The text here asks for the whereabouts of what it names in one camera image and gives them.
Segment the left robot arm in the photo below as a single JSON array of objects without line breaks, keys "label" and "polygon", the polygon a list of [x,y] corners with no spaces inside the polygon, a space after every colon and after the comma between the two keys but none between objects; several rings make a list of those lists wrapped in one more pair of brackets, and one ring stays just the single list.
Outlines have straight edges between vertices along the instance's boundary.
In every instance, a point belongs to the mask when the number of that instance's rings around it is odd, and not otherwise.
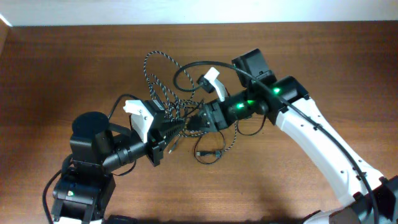
[{"label": "left robot arm", "polygon": [[53,176],[52,208],[44,205],[49,223],[105,223],[104,213],[116,187],[114,170],[136,165],[146,156],[154,167],[184,128],[183,119],[160,119],[144,142],[133,129],[113,124],[98,111],[79,115],[72,123],[72,153]]}]

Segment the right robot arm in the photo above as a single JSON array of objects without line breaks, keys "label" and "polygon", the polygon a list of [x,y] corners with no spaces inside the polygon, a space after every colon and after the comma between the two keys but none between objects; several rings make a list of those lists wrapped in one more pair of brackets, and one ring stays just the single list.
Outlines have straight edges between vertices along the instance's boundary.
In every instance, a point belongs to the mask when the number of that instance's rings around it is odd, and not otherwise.
[{"label": "right robot arm", "polygon": [[277,79],[259,49],[235,58],[243,91],[229,96],[218,81],[216,63],[200,84],[218,98],[188,122],[192,131],[217,132],[257,113],[290,136],[325,176],[340,208],[318,211],[305,223],[396,223],[397,179],[387,179],[355,153],[323,117],[308,91],[294,78]]}]

